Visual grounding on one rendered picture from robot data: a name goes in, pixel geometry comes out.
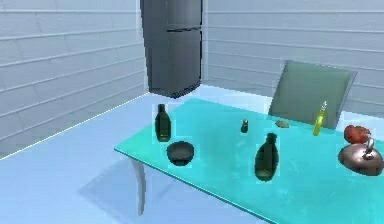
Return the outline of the grey-green chair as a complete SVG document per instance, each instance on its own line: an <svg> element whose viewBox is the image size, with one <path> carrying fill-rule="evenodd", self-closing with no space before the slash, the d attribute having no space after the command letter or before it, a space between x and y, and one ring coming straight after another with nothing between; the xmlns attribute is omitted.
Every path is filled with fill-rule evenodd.
<svg viewBox="0 0 384 224"><path fill-rule="evenodd" d="M335 129L357 73L287 60L268 114L314 125L326 102L323 127Z"/></svg>

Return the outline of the dark bowl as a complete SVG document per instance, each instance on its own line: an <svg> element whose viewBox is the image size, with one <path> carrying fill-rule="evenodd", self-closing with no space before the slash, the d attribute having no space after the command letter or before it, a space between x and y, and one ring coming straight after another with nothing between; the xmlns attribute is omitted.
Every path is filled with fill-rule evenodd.
<svg viewBox="0 0 384 224"><path fill-rule="evenodd" d="M186 166L194 157L194 146L185 141L178 141L167 147L168 160L175 166Z"/></svg>

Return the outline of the dark green bottle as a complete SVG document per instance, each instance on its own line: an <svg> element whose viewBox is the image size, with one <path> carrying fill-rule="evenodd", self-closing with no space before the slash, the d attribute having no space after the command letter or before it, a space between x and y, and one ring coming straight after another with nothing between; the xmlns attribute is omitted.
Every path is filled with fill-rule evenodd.
<svg viewBox="0 0 384 224"><path fill-rule="evenodd" d="M275 133L268 133L265 142L257 151L254 173L260 181L268 182L276 173L279 163L276 140L277 135Z"/></svg>
<svg viewBox="0 0 384 224"><path fill-rule="evenodd" d="M155 133L159 142L168 142L171 138L171 120L164 104L158 105L158 112L155 117Z"/></svg>

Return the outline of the teal table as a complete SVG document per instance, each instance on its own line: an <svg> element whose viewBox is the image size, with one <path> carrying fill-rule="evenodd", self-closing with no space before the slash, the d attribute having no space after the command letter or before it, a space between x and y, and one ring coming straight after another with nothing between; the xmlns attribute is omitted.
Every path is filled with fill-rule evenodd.
<svg viewBox="0 0 384 224"><path fill-rule="evenodd" d="M192 98L173 109L172 141L194 146L186 166L167 158L152 125L116 146L139 163L155 168L274 224L384 224L384 173L363 176L343 167L337 155L343 135ZM244 119L248 132L242 133ZM279 163L273 178L260 181L255 157L268 133L277 135Z"/></svg>

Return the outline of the dark grey fridge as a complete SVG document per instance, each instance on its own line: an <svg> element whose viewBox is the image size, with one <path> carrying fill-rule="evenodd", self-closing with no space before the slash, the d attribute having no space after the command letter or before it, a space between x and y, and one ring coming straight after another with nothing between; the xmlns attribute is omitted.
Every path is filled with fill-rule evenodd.
<svg viewBox="0 0 384 224"><path fill-rule="evenodd" d="M179 98L201 84L203 0L140 0L149 91Z"/></svg>

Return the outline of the yellow slim bottle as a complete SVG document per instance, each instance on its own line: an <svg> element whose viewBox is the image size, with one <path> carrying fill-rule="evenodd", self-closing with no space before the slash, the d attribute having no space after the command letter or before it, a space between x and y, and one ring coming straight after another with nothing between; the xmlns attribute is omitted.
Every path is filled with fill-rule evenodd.
<svg viewBox="0 0 384 224"><path fill-rule="evenodd" d="M326 108L327 108L327 101L324 101L321 108L320 108L320 111L317 115L315 124L314 124L314 129L313 129L313 135L314 136L318 136L318 134L320 132Z"/></svg>

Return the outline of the red round food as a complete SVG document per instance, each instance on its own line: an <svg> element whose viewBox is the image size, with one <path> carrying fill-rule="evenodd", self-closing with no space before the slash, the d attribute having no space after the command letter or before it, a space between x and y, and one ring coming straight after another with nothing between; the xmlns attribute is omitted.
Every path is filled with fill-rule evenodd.
<svg viewBox="0 0 384 224"><path fill-rule="evenodd" d="M363 126L348 125L344 129L344 139L350 144L364 144L370 135L370 130Z"/></svg>

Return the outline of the brown metal kettle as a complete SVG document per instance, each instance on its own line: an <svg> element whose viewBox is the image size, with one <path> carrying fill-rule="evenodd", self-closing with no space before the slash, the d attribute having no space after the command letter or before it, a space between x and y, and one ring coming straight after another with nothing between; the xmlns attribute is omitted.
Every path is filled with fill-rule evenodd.
<svg viewBox="0 0 384 224"><path fill-rule="evenodd" d="M374 148L375 140L369 138L365 144L350 144L343 147L339 154L339 162L346 168L365 175L379 176L384 170L384 158Z"/></svg>

